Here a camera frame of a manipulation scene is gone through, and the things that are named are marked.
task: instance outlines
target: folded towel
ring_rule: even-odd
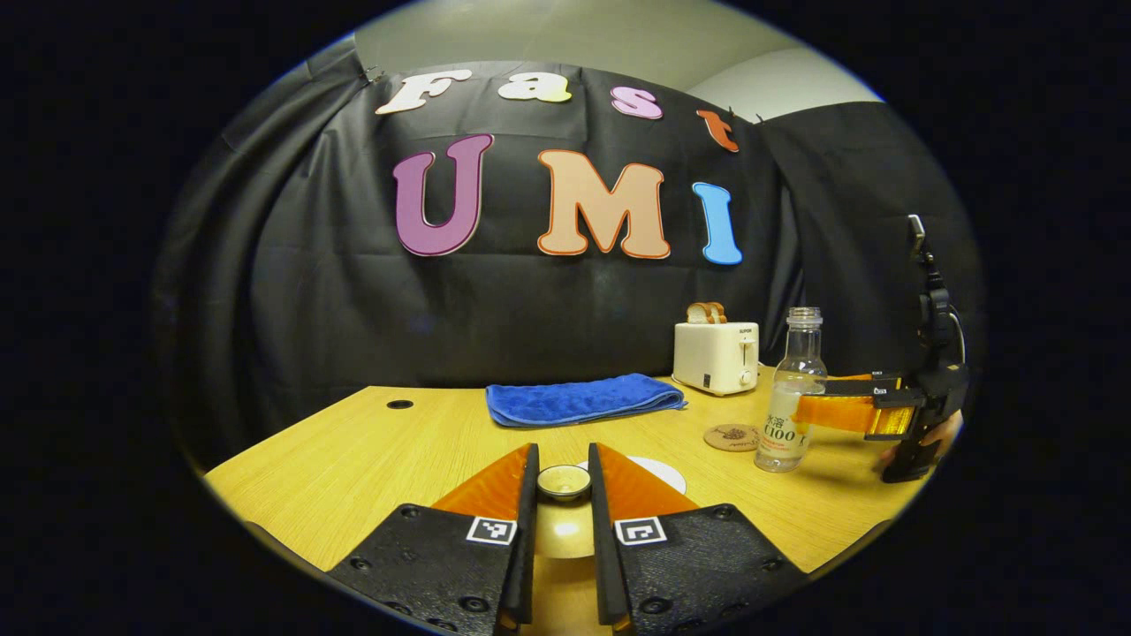
[[[576,424],[685,405],[683,392],[641,373],[593,383],[487,387],[487,410],[504,427]]]

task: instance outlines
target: purple letter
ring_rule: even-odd
[[[432,225],[424,218],[424,177],[435,155],[413,155],[392,169],[397,180],[397,235],[416,256],[451,253],[472,239],[480,224],[483,153],[494,143],[491,135],[473,135],[448,146],[456,162],[456,197],[451,218]]]
[[[664,111],[659,110],[659,106],[655,103],[656,97],[647,91],[618,86],[613,88],[612,94],[615,97],[613,100],[613,108],[624,114],[642,117],[644,119],[659,119],[664,117]]]

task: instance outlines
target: cork coaster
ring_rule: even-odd
[[[724,424],[709,429],[703,435],[703,441],[732,453],[744,453],[758,449],[758,429],[741,424]]]

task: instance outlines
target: water bottle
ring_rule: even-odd
[[[821,310],[793,307],[786,318],[785,359],[774,371],[769,414],[759,431],[754,464],[774,473],[792,471],[801,464],[810,444],[808,423],[796,423],[793,414],[802,395],[824,393],[829,375],[821,361]]]

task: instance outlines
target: letter m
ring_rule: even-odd
[[[544,151],[538,161],[550,169],[551,183],[550,231],[538,238],[538,249],[561,256],[585,253],[589,241],[578,231],[580,213],[605,253],[613,249],[625,220],[629,231],[621,241],[624,253],[666,258],[672,252],[659,215],[659,184],[664,181],[661,171],[630,163],[610,191],[589,157],[581,153]]]

